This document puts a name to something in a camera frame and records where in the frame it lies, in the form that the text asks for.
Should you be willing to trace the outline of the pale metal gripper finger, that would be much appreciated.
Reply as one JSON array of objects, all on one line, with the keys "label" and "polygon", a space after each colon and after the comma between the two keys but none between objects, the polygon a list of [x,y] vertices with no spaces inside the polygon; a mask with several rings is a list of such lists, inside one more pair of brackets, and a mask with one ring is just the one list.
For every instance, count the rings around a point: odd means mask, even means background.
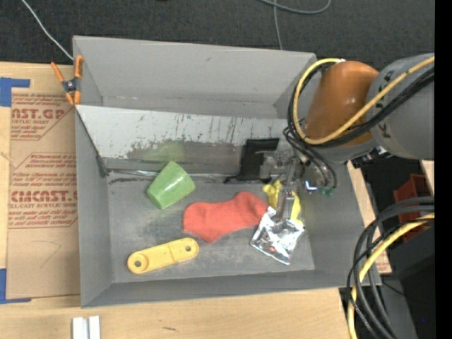
[{"label": "pale metal gripper finger", "polygon": [[283,220],[286,201],[286,190],[281,189],[278,194],[277,209],[275,215],[275,222],[279,223]]},{"label": "pale metal gripper finger", "polygon": [[287,218],[289,220],[295,220],[296,219],[296,196],[293,194],[292,190],[287,190],[285,192],[285,205],[286,205],[286,211],[287,211]]}]

